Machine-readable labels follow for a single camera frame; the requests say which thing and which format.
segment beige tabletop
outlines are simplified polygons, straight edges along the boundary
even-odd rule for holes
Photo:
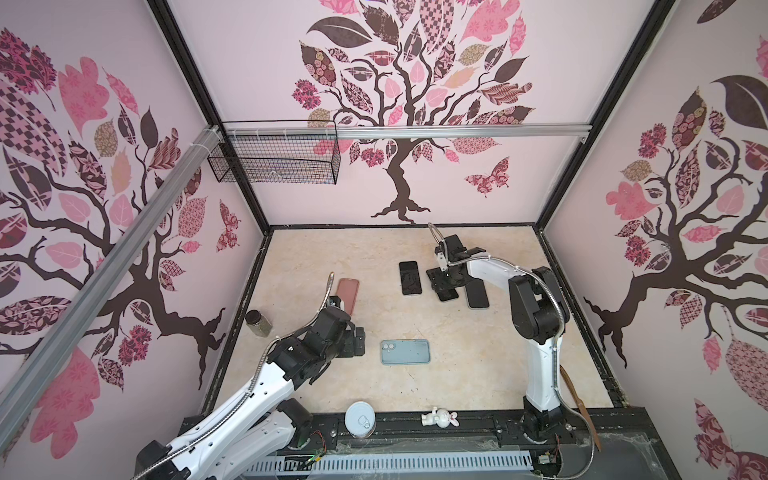
[[[547,265],[530,227],[442,228],[468,248],[535,268]],[[334,359],[313,385],[294,396],[311,412],[343,412],[365,400],[376,411],[520,409],[527,385],[525,342],[511,321],[506,292],[486,283],[486,310],[467,307],[465,293],[441,303],[425,271],[437,266],[435,242],[425,228],[278,230],[267,251],[250,308],[272,321],[273,335],[306,324],[325,293],[333,271],[360,281],[353,322],[366,329],[366,354]],[[403,296],[399,262],[419,262],[423,294]],[[427,339],[432,360],[425,365],[385,366],[385,339]],[[224,376],[217,405],[253,375],[268,339],[243,325]],[[563,336],[561,364],[587,407],[611,401],[584,340],[571,321]],[[563,384],[564,398],[574,405]]]

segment wire basket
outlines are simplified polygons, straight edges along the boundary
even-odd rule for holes
[[[280,120],[224,123],[236,124],[237,128],[227,126],[226,132],[234,155],[226,155],[224,151],[228,147],[219,144],[208,157],[219,182],[236,181],[230,162],[239,161],[250,182],[336,184],[341,164],[336,122]]]

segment black frame edge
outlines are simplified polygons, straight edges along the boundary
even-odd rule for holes
[[[539,228],[543,229],[547,226],[547,223],[549,223],[549,220],[551,220],[554,212],[557,210],[558,205],[568,192],[571,182],[576,178],[576,174],[584,163],[584,159],[589,155],[590,150],[594,146],[594,142],[597,140],[608,118],[611,116],[616,103],[618,103],[624,90],[626,90],[637,67],[643,60],[646,52],[648,52],[648,49],[654,43],[656,35],[661,30],[661,26],[667,19],[675,1],[676,0],[656,0],[654,5],[650,8],[640,31],[634,38],[632,46],[630,46],[627,55],[621,62],[621,66],[611,82],[611,85],[605,92],[605,96],[603,96],[603,99],[598,105],[598,109],[592,117],[590,122],[592,129],[587,136],[587,140],[576,147],[576,151],[571,155],[571,159],[563,170],[557,186],[552,190],[552,193],[547,199],[547,203],[541,211],[541,216],[536,222]]]
[[[232,320],[232,326],[230,327],[230,331],[227,334],[227,340],[224,342],[224,347],[221,350],[221,356],[219,357],[219,361],[216,364],[214,377],[211,379],[210,385],[208,386],[208,391],[205,394],[205,402],[203,403],[202,412],[200,412],[201,415],[210,415],[214,410],[214,406],[216,405],[216,400],[219,396],[219,391],[221,390],[221,384],[224,381],[224,376],[227,374],[227,367],[230,365],[232,353],[234,352],[235,345],[237,344],[237,337],[240,334],[240,327],[243,326],[243,321],[245,320],[245,314],[248,311],[250,298],[253,296],[253,291],[256,289],[256,281],[259,279],[261,267],[264,265],[266,252],[270,248],[273,232],[274,230],[267,232],[261,241],[258,257],[253,263],[253,269],[250,271],[250,275],[246,281],[243,296],[240,298],[240,305],[237,307],[237,313]]]
[[[170,5],[168,5],[167,0],[147,0],[147,4],[152,11],[152,15],[154,15],[157,26],[159,26],[160,30],[163,32],[168,47],[176,58],[181,73],[184,74],[184,78],[187,80],[187,84],[197,101],[197,105],[200,107],[200,111],[205,117],[205,121],[208,122],[208,124],[219,127],[221,136],[224,139],[221,147],[226,154],[225,156],[229,159],[228,163],[235,176],[235,180],[237,181],[238,186],[240,186],[240,191],[243,193],[243,197],[245,197],[245,201],[250,208],[253,218],[259,225],[262,234],[266,236],[270,231],[270,223],[267,221],[266,215],[259,204],[259,200],[256,198],[253,186],[247,180],[243,165],[240,164],[240,160],[232,145],[232,141],[227,136],[227,131],[224,128],[219,112],[214,105],[214,100],[210,96],[210,93],[203,82],[203,77],[192,58],[190,49],[181,34],[181,30],[170,9]]]

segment pink wall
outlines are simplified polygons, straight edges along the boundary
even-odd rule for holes
[[[25,2],[2,21],[4,386],[205,123],[143,2]],[[0,477],[128,478],[144,445],[173,438],[199,412],[259,242],[237,187],[204,164]]]
[[[547,234],[681,476],[765,478],[768,4],[709,4],[680,4]]]

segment black smartphone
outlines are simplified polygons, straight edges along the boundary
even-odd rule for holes
[[[485,292],[485,284],[479,278],[472,280],[465,285],[467,293],[467,305],[469,308],[488,308],[488,294]]]
[[[403,295],[421,295],[422,279],[417,262],[400,262],[400,286]]]

